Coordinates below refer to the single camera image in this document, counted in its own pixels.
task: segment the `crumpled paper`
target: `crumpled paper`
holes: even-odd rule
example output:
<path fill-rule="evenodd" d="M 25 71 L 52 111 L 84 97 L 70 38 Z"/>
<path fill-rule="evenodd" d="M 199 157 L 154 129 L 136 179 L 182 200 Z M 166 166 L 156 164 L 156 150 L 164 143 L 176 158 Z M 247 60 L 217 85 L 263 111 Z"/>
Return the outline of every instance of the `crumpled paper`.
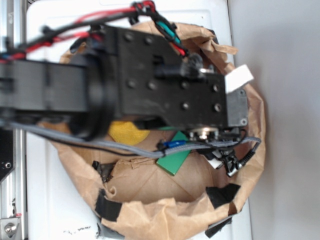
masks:
<path fill-rule="evenodd" d="M 182 43 L 190 52 L 199 53 L 205 66 L 214 64 L 222 74 L 235 69 L 232 63 L 226 62 L 227 54 L 237 53 L 235 47 L 215 43 L 216 36 L 203 27 L 183 23 L 176 23 L 176 26 Z M 159 35 L 153 22 L 141 23 L 132 28 Z M 61 62 L 68 63 L 71 56 L 70 52 L 66 52 Z M 264 102 L 252 86 L 247 85 L 244 89 L 249 107 L 248 135 L 261 138 L 262 143 L 255 156 L 232 178 L 226 176 L 224 168 L 213 169 L 196 152 L 190 153 L 176 176 L 170 176 L 155 165 L 155 159 L 119 157 L 59 143 L 53 145 L 58 149 L 59 158 L 79 194 L 92 210 L 95 209 L 100 189 L 106 191 L 109 199 L 123 202 L 116 222 L 102 219 L 103 225 L 129 240 L 185 240 L 228 215 L 240 212 L 264 170 Z M 47 124 L 46 127 L 66 131 L 63 124 Z M 174 132 L 171 131 L 151 131 L 136 146 L 155 150 L 160 139 L 170 140 L 173 136 Z M 238 156 L 243 157 L 250 147 L 252 145 L 249 144 L 238 146 Z M 93 161 L 116 163 L 111 173 L 113 178 L 108 183 L 103 184 L 98 172 L 91 167 Z M 222 188 L 229 183 L 240 185 L 241 188 L 232 202 L 214 209 L 205 188 Z"/>

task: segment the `yellow object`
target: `yellow object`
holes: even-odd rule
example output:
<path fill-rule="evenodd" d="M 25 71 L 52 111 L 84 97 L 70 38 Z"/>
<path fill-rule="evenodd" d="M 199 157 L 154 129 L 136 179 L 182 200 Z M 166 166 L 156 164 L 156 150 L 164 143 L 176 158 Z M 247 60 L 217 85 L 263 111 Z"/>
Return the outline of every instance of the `yellow object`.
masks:
<path fill-rule="evenodd" d="M 149 130 L 139 130 L 131 121 L 113 121 L 108 134 L 117 143 L 136 145 L 149 135 Z"/>

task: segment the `screw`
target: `screw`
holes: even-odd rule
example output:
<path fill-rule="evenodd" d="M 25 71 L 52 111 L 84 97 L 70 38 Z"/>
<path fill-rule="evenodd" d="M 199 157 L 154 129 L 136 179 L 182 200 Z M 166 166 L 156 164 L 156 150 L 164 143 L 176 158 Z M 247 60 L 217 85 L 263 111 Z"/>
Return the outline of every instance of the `screw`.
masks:
<path fill-rule="evenodd" d="M 4 165 L 7 169 L 11 168 L 11 163 L 10 162 L 7 162 L 5 165 Z"/>
<path fill-rule="evenodd" d="M 190 84 L 189 84 L 187 81 L 183 81 L 183 82 L 181 83 L 181 87 L 182 87 L 183 89 L 188 89 L 189 86 L 190 86 Z"/>
<path fill-rule="evenodd" d="M 188 110 L 190 108 L 190 106 L 187 102 L 182 103 L 181 107 L 183 110 Z"/>
<path fill-rule="evenodd" d="M 16 225 L 14 225 L 11 222 L 4 227 L 4 231 L 7 235 L 14 233 L 16 230 L 17 230 Z"/>
<path fill-rule="evenodd" d="M 243 118 L 243 119 L 241 119 L 240 123 L 241 123 L 242 126 L 245 126 L 245 125 L 248 124 L 248 120 L 246 118 Z"/>
<path fill-rule="evenodd" d="M 134 35 L 132 32 L 126 32 L 124 34 L 124 39 L 127 40 L 128 42 L 132 42 L 134 40 Z"/>
<path fill-rule="evenodd" d="M 217 85 L 217 84 L 213 85 L 212 90 L 215 92 L 219 92 L 219 90 L 220 90 L 219 85 Z"/>
<path fill-rule="evenodd" d="M 222 107 L 221 107 L 221 105 L 220 105 L 219 103 L 217 103 L 217 104 L 214 105 L 214 110 L 215 110 L 216 112 L 220 113 L 220 112 L 221 112 L 221 109 L 222 109 Z"/>
<path fill-rule="evenodd" d="M 157 85 L 153 81 L 149 81 L 147 86 L 148 86 L 148 88 L 150 90 L 156 90 L 157 89 Z"/>
<path fill-rule="evenodd" d="M 147 44 L 147 45 L 151 45 L 154 40 L 152 39 L 152 37 L 150 36 L 147 36 L 145 39 L 144 39 L 144 42 Z"/>
<path fill-rule="evenodd" d="M 240 94 L 241 96 L 245 96 L 245 95 L 246 95 L 246 92 L 245 92 L 245 90 L 241 89 L 241 90 L 239 91 L 239 94 Z"/>
<path fill-rule="evenodd" d="M 137 86 L 137 83 L 134 79 L 130 79 L 126 82 L 126 85 L 131 89 L 135 89 Z"/>

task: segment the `blue wire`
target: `blue wire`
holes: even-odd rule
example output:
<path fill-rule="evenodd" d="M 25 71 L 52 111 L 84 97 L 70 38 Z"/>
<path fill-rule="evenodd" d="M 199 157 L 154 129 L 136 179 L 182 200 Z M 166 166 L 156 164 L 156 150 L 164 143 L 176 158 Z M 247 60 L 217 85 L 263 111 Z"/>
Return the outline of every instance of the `blue wire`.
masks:
<path fill-rule="evenodd" d="M 4 59 L 8 59 L 8 58 L 10 57 L 10 55 L 8 55 L 8 54 L 3 54 L 2 57 L 3 57 Z"/>
<path fill-rule="evenodd" d="M 185 140 L 177 140 L 177 141 L 166 141 L 163 143 L 163 145 L 167 148 L 174 148 L 174 147 L 178 147 L 181 145 L 185 145 L 187 143 L 187 141 Z"/>
<path fill-rule="evenodd" d="M 174 41 L 176 41 L 178 44 L 181 43 L 180 39 L 176 36 L 176 34 L 173 31 L 171 31 L 170 28 L 163 21 L 157 21 L 156 24 L 162 27 L 166 31 L 166 33 L 170 35 L 170 37 L 174 38 Z"/>

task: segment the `gray cable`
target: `gray cable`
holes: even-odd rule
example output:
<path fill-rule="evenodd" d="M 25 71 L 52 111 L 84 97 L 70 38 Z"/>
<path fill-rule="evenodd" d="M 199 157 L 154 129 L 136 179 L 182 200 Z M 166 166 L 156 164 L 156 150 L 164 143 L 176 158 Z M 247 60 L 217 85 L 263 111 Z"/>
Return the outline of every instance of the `gray cable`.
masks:
<path fill-rule="evenodd" d="M 152 159 L 158 159 L 166 155 L 171 155 L 171 154 L 176 154 L 179 152 L 184 152 L 184 151 L 190 151 L 190 150 L 196 150 L 196 149 L 209 149 L 210 146 L 205 145 L 205 144 L 200 144 L 200 143 L 190 143 L 190 144 L 185 144 L 173 148 L 166 149 L 165 152 L 162 151 L 147 151 L 143 150 L 138 147 L 134 146 L 129 146 L 125 145 L 122 143 L 114 142 L 114 141 L 92 141 L 92 142 L 87 142 L 82 138 L 78 138 L 75 136 L 71 136 L 69 134 L 39 127 L 36 125 L 26 125 L 26 124 L 20 124 L 20 123 L 11 123 L 10 126 L 12 128 L 17 128 L 17 129 L 22 129 L 28 132 L 31 132 L 36 135 L 40 135 L 43 137 L 48 137 L 53 140 L 57 141 L 63 141 L 66 143 L 77 143 L 81 144 L 84 146 L 91 146 L 91 147 L 100 147 L 100 148 L 113 148 L 113 149 L 119 149 L 119 150 L 125 150 L 140 156 L 144 156 L 147 158 L 152 158 Z M 254 150 L 257 149 L 259 144 L 261 143 L 261 140 L 257 137 L 249 136 L 246 137 L 241 144 L 248 143 L 248 142 L 257 142 L 257 144 L 254 146 Z M 209 144 L 212 145 L 215 148 L 224 148 L 224 147 L 230 147 L 233 146 L 234 144 L 237 144 L 238 142 L 236 141 L 213 141 L 210 142 Z"/>

